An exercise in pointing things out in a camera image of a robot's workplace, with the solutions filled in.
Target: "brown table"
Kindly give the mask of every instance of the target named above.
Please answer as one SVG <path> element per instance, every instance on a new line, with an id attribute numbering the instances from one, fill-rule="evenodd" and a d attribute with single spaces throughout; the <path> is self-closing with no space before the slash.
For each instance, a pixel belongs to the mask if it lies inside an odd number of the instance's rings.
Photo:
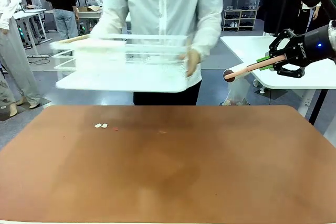
<path id="1" fill-rule="evenodd" d="M 286 106 L 49 107 L 0 152 L 0 220 L 335 222 L 336 152 Z"/>

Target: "white wire rack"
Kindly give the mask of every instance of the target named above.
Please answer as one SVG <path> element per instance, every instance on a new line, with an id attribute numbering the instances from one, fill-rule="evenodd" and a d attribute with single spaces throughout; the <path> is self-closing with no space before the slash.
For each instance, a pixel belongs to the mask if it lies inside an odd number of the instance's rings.
<path id="1" fill-rule="evenodd" d="M 61 89 L 173 93 L 187 88 L 186 62 L 179 59 L 187 52 L 186 36 L 84 36 L 51 46 L 72 51 L 54 56 L 65 59 L 57 71 L 71 72 L 56 83 Z"/>

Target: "transparent plastic bag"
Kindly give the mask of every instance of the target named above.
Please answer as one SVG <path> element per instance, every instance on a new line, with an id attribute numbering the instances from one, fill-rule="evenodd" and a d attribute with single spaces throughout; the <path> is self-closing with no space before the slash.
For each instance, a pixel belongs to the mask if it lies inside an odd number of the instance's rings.
<path id="1" fill-rule="evenodd" d="M 229 83 L 229 94 L 225 101 L 221 103 L 223 106 L 243 106 L 248 105 L 246 96 L 250 88 L 250 83 L 245 78 L 240 78 Z"/>

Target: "person in green shirt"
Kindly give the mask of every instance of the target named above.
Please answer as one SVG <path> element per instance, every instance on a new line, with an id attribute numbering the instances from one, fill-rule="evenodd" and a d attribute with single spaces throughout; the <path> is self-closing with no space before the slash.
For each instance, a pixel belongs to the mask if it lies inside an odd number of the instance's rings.
<path id="1" fill-rule="evenodd" d="M 336 0 L 331 0 L 331 2 L 336 6 Z M 313 20 L 311 21 L 308 31 L 318 29 L 329 23 L 330 18 L 325 12 L 323 5 L 321 7 L 317 6 L 314 12 Z"/>

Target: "blue jeans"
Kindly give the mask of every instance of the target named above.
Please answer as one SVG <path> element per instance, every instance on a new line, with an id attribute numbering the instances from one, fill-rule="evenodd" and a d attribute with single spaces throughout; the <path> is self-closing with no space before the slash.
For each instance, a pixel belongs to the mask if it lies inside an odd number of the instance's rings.
<path id="1" fill-rule="evenodd" d="M 78 28 L 74 12 L 54 9 L 54 18 L 61 39 L 71 39 L 78 36 Z"/>

